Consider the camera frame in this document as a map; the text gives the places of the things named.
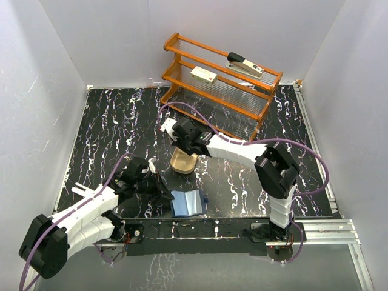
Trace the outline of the blue card holder wallet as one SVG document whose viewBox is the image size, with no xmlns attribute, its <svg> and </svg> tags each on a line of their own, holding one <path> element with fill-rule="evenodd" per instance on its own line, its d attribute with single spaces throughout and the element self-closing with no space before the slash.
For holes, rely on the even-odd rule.
<svg viewBox="0 0 388 291">
<path fill-rule="evenodd" d="M 171 201 L 173 217 L 191 217 L 205 215 L 207 213 L 208 198 L 199 189 L 190 191 L 173 190 L 174 200 Z"/>
</svg>

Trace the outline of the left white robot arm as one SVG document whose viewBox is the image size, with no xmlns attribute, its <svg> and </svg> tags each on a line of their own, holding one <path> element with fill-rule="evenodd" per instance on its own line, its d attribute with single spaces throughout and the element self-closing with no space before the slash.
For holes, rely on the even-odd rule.
<svg viewBox="0 0 388 291">
<path fill-rule="evenodd" d="M 106 181 L 91 190 L 80 184 L 82 200 L 51 216 L 33 219 L 19 250 L 29 269 L 44 279 L 55 276 L 67 260 L 83 248 L 101 240 L 124 239 L 124 220 L 114 213 L 117 206 L 145 195 L 149 201 L 174 199 L 153 160 L 132 157 L 127 166 L 115 166 Z"/>
</svg>

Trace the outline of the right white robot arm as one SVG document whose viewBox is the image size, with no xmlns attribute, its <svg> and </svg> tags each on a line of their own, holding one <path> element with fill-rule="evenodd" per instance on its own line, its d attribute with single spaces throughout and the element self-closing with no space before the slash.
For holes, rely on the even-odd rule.
<svg viewBox="0 0 388 291">
<path fill-rule="evenodd" d="M 240 163 L 256 171 L 262 189 L 270 198 L 270 218 L 263 237 L 285 240 L 292 233 L 292 205 L 299 167 L 280 142 L 251 143 L 222 133 L 202 131 L 182 118 L 167 118 L 161 130 L 173 145 L 188 155 L 204 155 Z"/>
</svg>

